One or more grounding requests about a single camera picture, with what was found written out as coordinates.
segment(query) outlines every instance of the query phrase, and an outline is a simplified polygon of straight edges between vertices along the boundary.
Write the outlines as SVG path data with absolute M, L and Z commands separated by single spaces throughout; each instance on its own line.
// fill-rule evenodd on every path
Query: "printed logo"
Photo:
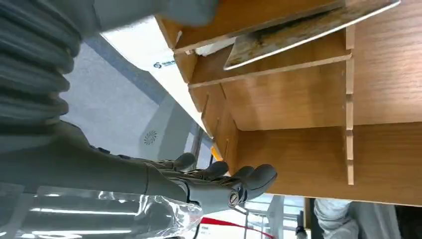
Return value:
M 160 69 L 161 68 L 161 64 L 159 62 L 157 62 L 157 63 L 154 64 L 154 67 Z
M 157 62 L 154 64 L 154 67 L 160 69 L 163 66 L 171 66 L 171 65 L 174 65 L 175 63 L 176 61 L 166 61 L 166 62 L 161 62 L 161 63 Z

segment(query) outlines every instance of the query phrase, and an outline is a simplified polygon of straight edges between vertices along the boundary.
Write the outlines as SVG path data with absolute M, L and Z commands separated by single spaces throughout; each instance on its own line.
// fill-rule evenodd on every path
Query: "plastic bag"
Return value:
M 3 183 L 0 203 L 0 239 L 164 239 L 203 216 L 197 205 L 162 196 L 55 187 L 30 194 Z

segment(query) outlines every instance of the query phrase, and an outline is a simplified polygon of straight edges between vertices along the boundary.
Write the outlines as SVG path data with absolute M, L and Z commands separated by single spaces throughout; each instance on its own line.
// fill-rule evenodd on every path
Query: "wooden shelf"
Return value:
M 240 130 L 342 125 L 345 62 L 223 83 Z
M 354 185 L 347 184 L 341 128 L 241 131 L 238 162 L 273 165 L 268 191 L 306 197 L 422 205 L 422 123 L 354 128 Z
M 356 25 L 354 123 L 422 121 L 422 1 Z
M 264 58 L 251 64 L 224 71 L 223 66 L 231 46 L 210 56 L 198 57 L 189 87 L 201 87 L 241 80 L 277 72 L 345 61 L 351 58 L 345 49 L 344 32 L 339 31 L 291 50 Z
M 209 25 L 182 28 L 182 36 L 176 44 L 175 53 L 343 5 L 342 0 L 220 0 L 216 16 Z

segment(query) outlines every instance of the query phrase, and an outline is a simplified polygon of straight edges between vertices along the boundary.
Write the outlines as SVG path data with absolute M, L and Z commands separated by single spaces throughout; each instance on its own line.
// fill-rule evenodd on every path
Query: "red rope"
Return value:
M 268 234 L 268 233 L 261 232 L 261 231 L 258 231 L 256 229 L 248 228 L 248 227 L 241 226 L 241 225 L 238 225 L 238 224 L 234 224 L 234 223 L 229 223 L 229 222 L 226 222 L 226 221 L 217 220 L 217 219 L 202 218 L 201 224 L 220 225 L 220 226 L 232 226 L 232 227 L 238 227 L 238 228 L 245 228 L 245 229 L 254 230 L 256 232 L 262 233 L 262 234 L 266 235 L 267 237 L 269 237 L 271 239 L 274 239 L 274 237 L 272 235 Z

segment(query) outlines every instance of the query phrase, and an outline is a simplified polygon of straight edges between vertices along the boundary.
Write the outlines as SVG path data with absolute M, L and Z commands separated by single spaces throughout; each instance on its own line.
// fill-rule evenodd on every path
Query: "wooden plank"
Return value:
M 240 130 L 340 126 L 344 70 L 340 62 L 224 83 L 223 89 Z
M 224 69 L 235 69 L 314 41 L 387 11 L 398 4 L 400 0 L 363 0 L 317 17 L 302 19 L 300 22 L 286 23 L 239 36 L 236 38 Z
M 191 97 L 199 112 L 207 134 L 213 138 L 217 134 L 220 118 L 225 108 L 225 95 L 220 85 L 190 90 Z
M 165 19 L 159 15 L 155 15 L 158 27 L 163 33 L 169 48 L 173 49 L 176 46 L 179 32 L 182 30 L 182 25 L 177 22 Z
M 351 25 L 346 28 L 346 31 L 344 31 L 347 50 L 355 48 L 355 28 L 355 25 Z
M 221 0 L 213 22 L 203 27 L 184 27 L 176 45 L 180 53 L 343 6 L 338 0 Z
M 354 59 L 347 60 L 346 72 L 344 77 L 344 87 L 342 88 L 344 94 L 344 125 L 343 125 L 343 139 L 344 139 L 344 162 L 347 173 L 347 183 L 354 184 L 354 156 L 353 156 L 353 88 L 354 88 Z
M 355 79 L 355 60 L 351 58 L 346 61 L 346 94 L 353 94 Z
M 188 55 L 183 52 L 174 55 L 174 60 L 176 61 L 177 67 L 179 67 L 180 74 L 182 74 L 183 80 L 186 83 L 191 81 L 197 59 L 198 56 L 195 53 Z
M 354 186 L 340 138 L 339 127 L 241 131 L 235 167 L 273 165 L 269 193 L 422 205 L 422 123 L 356 126 Z
M 335 32 L 286 52 L 230 71 L 224 71 L 223 66 L 230 54 L 231 46 L 207 57 L 200 56 L 189 87 L 195 88 L 241 80 L 245 77 L 256 77 L 345 61 L 350 59 L 351 52 L 344 49 L 343 34 L 342 32 Z
M 354 185 L 354 155 L 353 155 L 353 131 L 346 130 L 344 134 L 344 160 L 346 166 L 347 184 Z
M 422 121 L 422 1 L 356 26 L 355 124 Z

